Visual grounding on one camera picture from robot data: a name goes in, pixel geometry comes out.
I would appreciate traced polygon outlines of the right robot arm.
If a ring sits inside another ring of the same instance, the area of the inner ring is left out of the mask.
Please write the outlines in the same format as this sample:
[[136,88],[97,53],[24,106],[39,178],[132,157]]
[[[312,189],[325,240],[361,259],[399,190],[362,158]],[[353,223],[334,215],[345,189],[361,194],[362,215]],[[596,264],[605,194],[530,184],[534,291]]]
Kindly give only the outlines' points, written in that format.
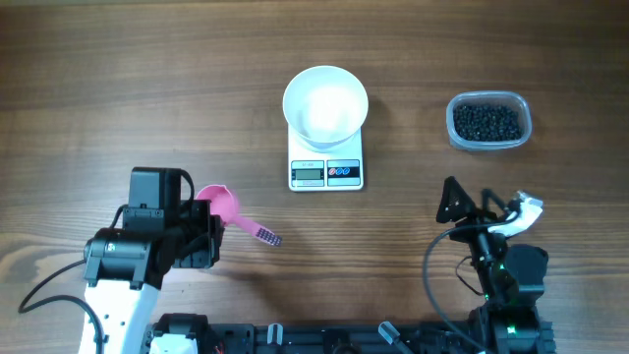
[[[541,320],[536,307],[545,291],[548,253],[540,247],[508,244],[537,221],[543,201],[523,191],[508,202],[490,189],[482,190],[481,197],[478,206],[455,177],[444,180],[436,221],[453,222],[455,227],[437,236],[426,250],[423,280],[429,301],[469,352],[554,353],[551,324]],[[485,298],[463,327],[448,319],[428,287],[428,257],[446,237],[469,247],[482,287],[478,294]]]

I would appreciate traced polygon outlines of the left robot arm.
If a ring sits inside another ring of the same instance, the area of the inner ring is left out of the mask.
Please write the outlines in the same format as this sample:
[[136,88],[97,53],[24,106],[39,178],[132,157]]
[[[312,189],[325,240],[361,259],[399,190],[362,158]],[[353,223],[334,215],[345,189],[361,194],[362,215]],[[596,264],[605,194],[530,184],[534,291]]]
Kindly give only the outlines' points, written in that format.
[[218,262],[224,228],[208,201],[182,198],[191,181],[179,168],[133,169],[128,202],[85,246],[81,352],[140,352],[165,274]]

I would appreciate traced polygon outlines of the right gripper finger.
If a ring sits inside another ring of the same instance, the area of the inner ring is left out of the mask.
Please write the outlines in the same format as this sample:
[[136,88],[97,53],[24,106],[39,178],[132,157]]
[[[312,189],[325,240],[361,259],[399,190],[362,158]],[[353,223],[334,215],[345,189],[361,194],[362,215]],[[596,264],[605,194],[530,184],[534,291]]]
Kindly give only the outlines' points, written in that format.
[[476,209],[476,204],[454,176],[444,180],[441,201],[436,214],[437,223],[457,222]]
[[490,212],[490,203],[494,203],[502,212],[507,212],[509,210],[507,203],[491,189],[483,189],[481,191],[481,197],[482,211],[485,213]]

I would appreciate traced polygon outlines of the pink measuring scoop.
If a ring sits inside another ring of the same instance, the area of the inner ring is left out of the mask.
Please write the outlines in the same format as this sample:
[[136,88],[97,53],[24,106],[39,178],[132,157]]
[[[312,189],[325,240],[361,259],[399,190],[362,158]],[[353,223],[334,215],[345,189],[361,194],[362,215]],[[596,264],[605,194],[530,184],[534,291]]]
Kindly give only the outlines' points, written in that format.
[[280,247],[282,238],[261,224],[240,214],[240,202],[225,185],[208,185],[196,196],[197,200],[210,201],[212,214],[219,215],[225,226],[235,225],[259,241]]

